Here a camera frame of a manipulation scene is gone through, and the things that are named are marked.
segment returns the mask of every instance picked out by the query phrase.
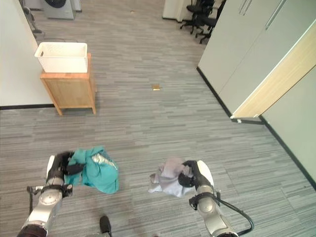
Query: wooden cabinet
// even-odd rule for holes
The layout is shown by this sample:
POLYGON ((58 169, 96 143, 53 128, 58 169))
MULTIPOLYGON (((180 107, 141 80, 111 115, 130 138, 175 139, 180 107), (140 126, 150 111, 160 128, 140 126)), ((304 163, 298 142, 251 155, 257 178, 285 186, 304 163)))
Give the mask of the wooden cabinet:
POLYGON ((315 9, 315 0, 284 1, 270 26, 261 31, 225 87, 218 93, 232 114, 313 23, 315 9))
POLYGON ((59 115, 65 108, 95 109, 95 80, 91 71, 91 54, 88 53, 87 73, 45 73, 40 76, 59 115))
POLYGON ((233 115, 313 23, 315 9, 315 0, 226 2, 198 67, 233 115))

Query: teal shirt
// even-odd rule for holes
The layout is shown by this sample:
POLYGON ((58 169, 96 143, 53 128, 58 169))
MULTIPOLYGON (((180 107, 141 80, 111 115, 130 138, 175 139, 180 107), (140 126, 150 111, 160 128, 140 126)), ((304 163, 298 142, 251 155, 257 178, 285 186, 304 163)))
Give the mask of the teal shirt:
POLYGON ((68 165, 85 164, 82 172, 65 175, 66 184, 87 185, 96 187, 106 194, 113 194, 119 189, 119 171, 104 147, 98 146, 90 150, 76 150, 68 165), (94 162, 92 157, 101 154, 106 162, 94 162))

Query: white cabinet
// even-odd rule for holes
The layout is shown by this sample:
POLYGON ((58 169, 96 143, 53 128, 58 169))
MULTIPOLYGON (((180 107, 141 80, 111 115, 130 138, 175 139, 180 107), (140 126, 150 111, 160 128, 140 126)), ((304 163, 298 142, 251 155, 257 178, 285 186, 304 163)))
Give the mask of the white cabinet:
POLYGON ((191 4, 191 0, 165 0, 162 18, 175 19, 178 22, 182 20, 190 20, 192 13, 187 10, 187 5, 191 4))
POLYGON ((315 0, 284 2, 271 25, 261 31, 225 87, 218 93, 231 113, 286 55, 315 18, 315 0))
POLYGON ((198 64, 218 94, 278 4, 279 0, 227 0, 198 64))

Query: plastic basket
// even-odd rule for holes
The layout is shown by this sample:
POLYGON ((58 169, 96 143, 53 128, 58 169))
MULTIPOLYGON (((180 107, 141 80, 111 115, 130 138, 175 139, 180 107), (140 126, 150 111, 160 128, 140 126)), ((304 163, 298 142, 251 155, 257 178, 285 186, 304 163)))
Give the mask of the plastic basket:
POLYGON ((42 42, 34 56, 47 73, 86 73, 87 48, 86 43, 42 42))

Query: black office chair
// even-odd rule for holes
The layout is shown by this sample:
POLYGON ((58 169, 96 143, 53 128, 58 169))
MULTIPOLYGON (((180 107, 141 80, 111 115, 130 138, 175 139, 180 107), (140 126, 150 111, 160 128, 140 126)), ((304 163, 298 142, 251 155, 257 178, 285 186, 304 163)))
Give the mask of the black office chair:
POLYGON ((191 5, 187 5, 187 10, 192 12, 191 20, 185 20, 185 23, 180 26, 182 29, 184 26, 192 26, 190 34, 193 34, 195 20, 198 15, 210 14, 214 5, 214 0, 197 0, 196 4, 193 5, 193 0, 191 0, 191 5))
POLYGON ((202 43, 204 39, 209 39, 212 35, 212 32, 213 32, 213 29, 214 27, 216 26, 216 23, 222 13, 222 10, 224 8, 224 5, 226 3, 226 0, 223 0, 220 7, 217 9, 217 15, 216 15, 216 19, 214 18, 208 18, 208 16, 205 16, 203 14, 200 14, 196 17, 196 22, 197 24, 200 24, 200 25, 207 25, 208 26, 208 30, 209 32, 204 34, 203 30, 202 32, 200 33, 196 33, 196 38, 200 35, 200 36, 204 36, 200 41, 199 43, 202 43))

